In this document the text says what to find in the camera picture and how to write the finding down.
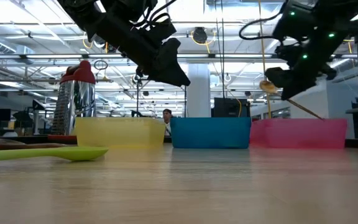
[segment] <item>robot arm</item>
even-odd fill
[[[84,30],[91,42],[102,38],[131,59],[139,67],[139,75],[148,75],[150,80],[175,86],[190,84],[186,74],[177,62],[180,41],[170,38],[176,32],[169,15],[151,15],[151,21],[135,24],[141,16],[148,18],[157,0],[101,0],[106,12],[101,12],[97,0],[58,0],[62,8]],[[158,19],[167,16],[163,22]]]
[[[290,69],[270,68],[265,75],[276,87],[283,88],[282,100],[287,100],[315,86],[322,74],[328,80],[335,78],[336,71],[327,62],[332,62],[332,54],[346,37],[358,33],[358,21],[351,21],[358,15],[358,0],[320,0],[314,7],[287,0],[280,14],[272,36],[260,38],[282,43],[275,53],[287,61]],[[287,37],[297,44],[283,45]]]

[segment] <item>blue plastic bin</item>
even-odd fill
[[[172,144],[182,149],[247,149],[251,118],[172,118]]]

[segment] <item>wooden table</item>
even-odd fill
[[[358,224],[358,150],[109,151],[0,162],[1,223]]]

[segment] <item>man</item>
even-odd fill
[[[172,118],[172,111],[170,109],[165,109],[162,112],[162,116],[165,122],[165,136],[171,136],[171,118]]]

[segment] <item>green spatula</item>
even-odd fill
[[[53,156],[71,161],[90,161],[103,156],[105,147],[60,147],[53,149],[16,149],[0,151],[0,161],[31,157]]]

